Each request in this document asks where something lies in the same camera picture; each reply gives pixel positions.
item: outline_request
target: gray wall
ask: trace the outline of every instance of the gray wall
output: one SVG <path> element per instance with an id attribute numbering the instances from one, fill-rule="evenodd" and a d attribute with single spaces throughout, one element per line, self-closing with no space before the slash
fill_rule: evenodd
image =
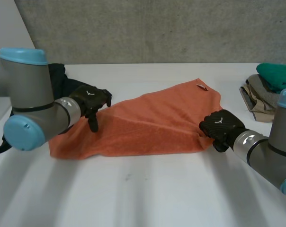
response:
<path id="1" fill-rule="evenodd" d="M 286 0 L 15 0 L 66 64 L 286 63 Z"/>

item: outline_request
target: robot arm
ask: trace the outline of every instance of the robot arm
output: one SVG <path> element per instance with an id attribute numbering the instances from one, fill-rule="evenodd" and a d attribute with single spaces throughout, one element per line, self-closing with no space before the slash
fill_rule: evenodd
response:
<path id="1" fill-rule="evenodd" d="M 0 50 L 0 96 L 10 97 L 14 113 L 4 125 L 4 137 L 20 150 L 42 146 L 80 117 L 95 115 L 111 103 L 109 92 L 93 86 L 81 86 L 70 97 L 54 100 L 45 53 L 34 49 Z M 96 120 L 89 121 L 97 131 Z"/>
<path id="2" fill-rule="evenodd" d="M 275 187 L 286 194 L 286 89 L 281 92 L 270 136 L 246 129 L 227 110 L 207 116 L 200 129 L 214 139 L 214 147 L 235 154 Z"/>

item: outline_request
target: beige cloth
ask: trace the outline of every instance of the beige cloth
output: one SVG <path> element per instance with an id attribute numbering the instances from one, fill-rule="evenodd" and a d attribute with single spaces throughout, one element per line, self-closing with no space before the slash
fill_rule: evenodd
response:
<path id="1" fill-rule="evenodd" d="M 240 93 L 249 111 L 258 122 L 272 122 L 275 108 L 259 97 L 257 92 L 250 86 L 244 85 L 240 88 Z"/>

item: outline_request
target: towel tag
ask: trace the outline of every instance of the towel tag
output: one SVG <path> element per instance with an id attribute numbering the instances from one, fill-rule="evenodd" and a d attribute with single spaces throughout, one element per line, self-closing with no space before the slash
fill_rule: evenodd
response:
<path id="1" fill-rule="evenodd" d="M 198 87 L 202 88 L 205 91 L 208 91 L 206 87 L 204 87 L 202 84 L 197 84 Z"/>

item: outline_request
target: black cloth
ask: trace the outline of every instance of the black cloth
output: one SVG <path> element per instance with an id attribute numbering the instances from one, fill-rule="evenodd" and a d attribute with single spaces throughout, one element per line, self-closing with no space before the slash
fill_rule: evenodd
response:
<path id="1" fill-rule="evenodd" d="M 67 78 L 65 74 L 65 66 L 63 64 L 49 64 L 48 69 L 55 100 L 62 97 L 68 97 L 78 87 L 82 85 L 88 85 L 80 81 Z M 2 140 L 3 143 L 0 146 L 0 154 L 11 148 L 11 145 L 6 142 L 4 136 L 2 137 Z"/>

